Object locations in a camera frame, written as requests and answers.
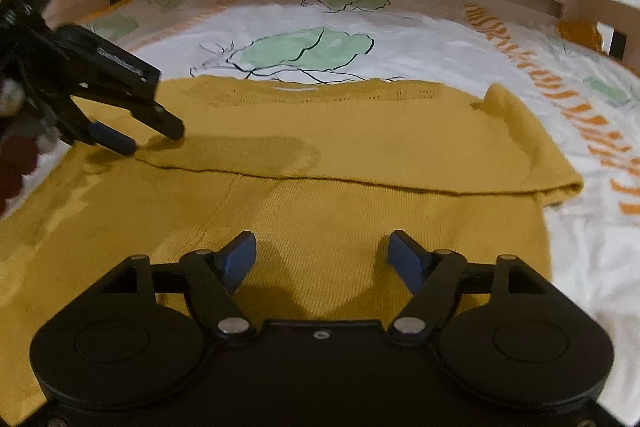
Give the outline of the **white leaf-print bed sheet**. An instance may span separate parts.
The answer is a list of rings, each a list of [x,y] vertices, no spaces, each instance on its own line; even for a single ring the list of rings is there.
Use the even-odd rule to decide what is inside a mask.
[[[310,87],[426,81],[470,95],[505,87],[584,182],[544,207],[550,271],[541,274],[610,335],[614,365],[600,401],[623,423],[638,421],[639,81],[628,69],[461,1],[130,0],[82,23],[155,66],[160,87],[202,76]],[[11,215],[73,146],[52,145],[32,167]]]

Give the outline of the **yellow cloth at bed corner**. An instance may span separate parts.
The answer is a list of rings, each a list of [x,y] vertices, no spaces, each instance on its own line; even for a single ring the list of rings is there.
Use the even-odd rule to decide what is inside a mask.
[[[602,51],[602,35],[589,20],[560,20],[556,27],[562,39],[591,51]]]

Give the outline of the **mustard yellow knit sweater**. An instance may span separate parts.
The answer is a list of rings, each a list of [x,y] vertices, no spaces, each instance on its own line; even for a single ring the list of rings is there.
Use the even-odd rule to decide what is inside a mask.
[[[1,223],[1,414],[42,396],[28,363],[36,330],[134,254],[174,262],[254,233],[238,297],[253,321],[390,321],[408,291],[384,259],[390,233],[473,262],[514,254],[550,271],[544,207],[582,177],[500,84],[310,87],[202,76],[160,99],[186,125],[174,142],[96,105],[130,134],[131,157],[77,144]]]

